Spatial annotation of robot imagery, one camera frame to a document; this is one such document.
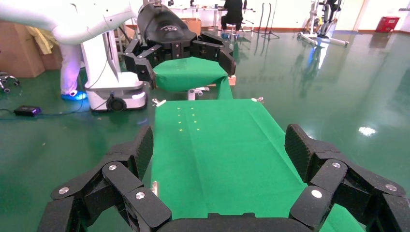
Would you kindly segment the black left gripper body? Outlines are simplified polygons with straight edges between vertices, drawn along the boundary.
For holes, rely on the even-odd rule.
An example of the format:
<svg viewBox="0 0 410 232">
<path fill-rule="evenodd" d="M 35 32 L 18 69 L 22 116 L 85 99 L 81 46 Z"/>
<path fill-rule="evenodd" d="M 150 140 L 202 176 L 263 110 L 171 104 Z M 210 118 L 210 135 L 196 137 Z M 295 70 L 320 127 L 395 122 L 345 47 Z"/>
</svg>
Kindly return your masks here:
<svg viewBox="0 0 410 232">
<path fill-rule="evenodd" d="M 165 5 L 152 3 L 141 6 L 137 26 L 148 47 L 160 45 L 164 60 L 189 58 L 191 43 L 197 34 Z"/>
</svg>

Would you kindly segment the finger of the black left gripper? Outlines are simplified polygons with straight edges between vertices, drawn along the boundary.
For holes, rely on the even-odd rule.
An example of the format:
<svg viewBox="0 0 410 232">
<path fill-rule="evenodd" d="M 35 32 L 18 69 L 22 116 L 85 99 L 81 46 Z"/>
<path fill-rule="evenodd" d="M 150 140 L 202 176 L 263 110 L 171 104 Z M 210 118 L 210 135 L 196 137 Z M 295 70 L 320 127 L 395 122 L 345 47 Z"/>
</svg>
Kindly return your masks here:
<svg viewBox="0 0 410 232">
<path fill-rule="evenodd" d="M 216 35 L 201 32 L 191 42 L 191 55 L 217 62 L 229 76 L 235 75 L 236 61 L 233 58 L 233 50 L 222 38 Z"/>
<path fill-rule="evenodd" d="M 152 89 L 156 85 L 154 68 L 163 62 L 163 47 L 143 45 L 139 39 L 131 40 L 124 52 L 126 69 L 137 74 L 138 80 L 148 82 Z"/>
</svg>

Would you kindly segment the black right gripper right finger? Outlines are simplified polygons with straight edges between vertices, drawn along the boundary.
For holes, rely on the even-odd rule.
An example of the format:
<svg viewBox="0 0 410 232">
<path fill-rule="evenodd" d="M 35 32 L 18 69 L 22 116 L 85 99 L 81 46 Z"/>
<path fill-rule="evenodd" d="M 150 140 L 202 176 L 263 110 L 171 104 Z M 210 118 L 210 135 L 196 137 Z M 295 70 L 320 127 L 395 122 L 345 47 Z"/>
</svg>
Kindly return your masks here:
<svg viewBox="0 0 410 232">
<path fill-rule="evenodd" d="M 306 183 L 289 217 L 319 231 L 334 205 L 340 205 L 368 232 L 407 232 L 410 201 L 397 183 L 350 161 L 328 142 L 310 138 L 298 124 L 289 124 L 284 147 Z"/>
</svg>

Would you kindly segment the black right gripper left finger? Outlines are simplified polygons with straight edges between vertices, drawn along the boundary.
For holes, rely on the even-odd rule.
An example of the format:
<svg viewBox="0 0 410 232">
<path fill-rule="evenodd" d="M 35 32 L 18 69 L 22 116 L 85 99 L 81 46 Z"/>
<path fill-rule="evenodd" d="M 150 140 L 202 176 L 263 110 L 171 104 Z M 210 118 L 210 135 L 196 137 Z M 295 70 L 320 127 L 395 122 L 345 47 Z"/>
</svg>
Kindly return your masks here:
<svg viewBox="0 0 410 232">
<path fill-rule="evenodd" d="M 85 232 L 111 207 L 133 231 L 158 231 L 172 213 L 142 181 L 153 146 L 152 128 L 144 126 L 134 140 L 112 146 L 94 168 L 56 187 L 38 231 Z"/>
</svg>

